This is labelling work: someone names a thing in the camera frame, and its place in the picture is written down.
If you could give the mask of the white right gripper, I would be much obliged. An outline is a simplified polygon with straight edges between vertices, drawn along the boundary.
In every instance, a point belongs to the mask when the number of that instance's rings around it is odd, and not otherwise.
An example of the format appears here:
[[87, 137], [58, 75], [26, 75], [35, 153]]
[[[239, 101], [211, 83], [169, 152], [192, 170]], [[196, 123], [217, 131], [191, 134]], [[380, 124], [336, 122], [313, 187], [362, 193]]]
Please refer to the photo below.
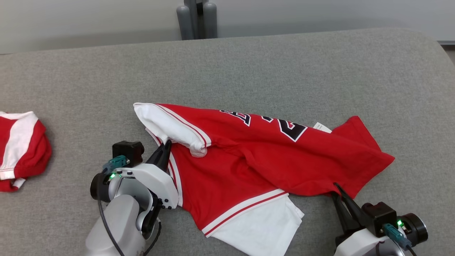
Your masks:
[[332, 192], [332, 200], [343, 230], [343, 236], [350, 236], [337, 246], [334, 256], [364, 256], [374, 249], [378, 243], [387, 240], [388, 237], [376, 237], [366, 229], [370, 220], [369, 217], [338, 183], [333, 184], [338, 192]]

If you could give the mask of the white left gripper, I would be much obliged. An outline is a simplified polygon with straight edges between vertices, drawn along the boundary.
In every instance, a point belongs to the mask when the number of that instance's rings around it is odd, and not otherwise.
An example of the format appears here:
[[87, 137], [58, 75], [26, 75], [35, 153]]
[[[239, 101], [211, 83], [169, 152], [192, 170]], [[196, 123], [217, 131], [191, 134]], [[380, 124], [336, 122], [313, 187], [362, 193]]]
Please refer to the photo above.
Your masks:
[[159, 200], [165, 208], [175, 209], [179, 196], [167, 174], [171, 149], [172, 141], [167, 140], [153, 152], [146, 164], [115, 169], [114, 197], [132, 196], [144, 210], [152, 210], [153, 204]]

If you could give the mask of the red shorts with white stripe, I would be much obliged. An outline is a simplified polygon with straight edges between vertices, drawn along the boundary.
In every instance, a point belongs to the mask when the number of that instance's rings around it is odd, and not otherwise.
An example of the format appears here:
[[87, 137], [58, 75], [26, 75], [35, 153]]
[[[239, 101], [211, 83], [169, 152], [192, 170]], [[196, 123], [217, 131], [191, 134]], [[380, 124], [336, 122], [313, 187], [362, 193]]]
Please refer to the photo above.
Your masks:
[[0, 192], [15, 192], [45, 171], [52, 155], [46, 130], [32, 111], [0, 111]]

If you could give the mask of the red jersey with white sleeves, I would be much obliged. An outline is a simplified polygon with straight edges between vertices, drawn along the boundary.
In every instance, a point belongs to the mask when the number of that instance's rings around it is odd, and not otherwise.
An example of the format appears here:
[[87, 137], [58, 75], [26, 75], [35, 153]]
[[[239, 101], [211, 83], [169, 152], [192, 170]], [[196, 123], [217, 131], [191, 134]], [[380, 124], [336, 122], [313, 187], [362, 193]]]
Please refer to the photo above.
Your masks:
[[394, 157], [382, 152], [358, 116], [332, 131], [255, 114], [134, 103], [138, 119], [163, 145], [167, 168], [206, 237], [249, 256], [284, 256], [304, 213], [289, 199], [351, 197]]

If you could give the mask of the grey partition post with feet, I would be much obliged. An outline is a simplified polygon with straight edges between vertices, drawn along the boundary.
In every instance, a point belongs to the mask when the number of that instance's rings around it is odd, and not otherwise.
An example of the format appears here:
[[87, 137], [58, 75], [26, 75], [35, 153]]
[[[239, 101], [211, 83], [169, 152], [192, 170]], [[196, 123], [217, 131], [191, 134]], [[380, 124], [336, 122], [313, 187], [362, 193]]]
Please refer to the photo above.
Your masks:
[[183, 0], [176, 9], [181, 39], [218, 38], [217, 6], [209, 0]]

